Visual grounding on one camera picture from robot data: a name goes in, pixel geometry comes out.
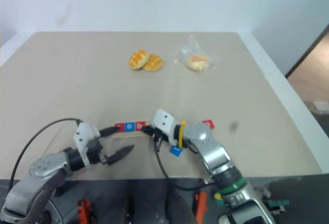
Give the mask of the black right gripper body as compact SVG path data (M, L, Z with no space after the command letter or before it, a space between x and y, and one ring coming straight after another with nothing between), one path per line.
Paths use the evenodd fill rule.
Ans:
M169 143L168 136L157 128L153 128L151 137L152 137L154 143L158 143L158 142L161 143L163 141L166 143Z

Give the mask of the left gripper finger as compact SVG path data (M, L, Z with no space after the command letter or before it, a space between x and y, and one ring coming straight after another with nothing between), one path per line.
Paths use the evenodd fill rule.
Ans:
M112 165L120 160L122 160L125 156L127 156L134 148L134 145L125 146L119 150L117 150L113 155L106 158L106 164Z
M100 137L111 136L112 134L116 133L120 129L121 129L121 127L119 127L119 126L111 126L111 127L104 128L102 130L99 130Z

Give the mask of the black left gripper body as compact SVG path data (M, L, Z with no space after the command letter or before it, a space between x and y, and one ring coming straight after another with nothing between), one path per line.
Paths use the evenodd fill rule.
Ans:
M107 156L103 153L103 146L101 145L98 138L93 139L87 144L87 158L90 164L107 164Z

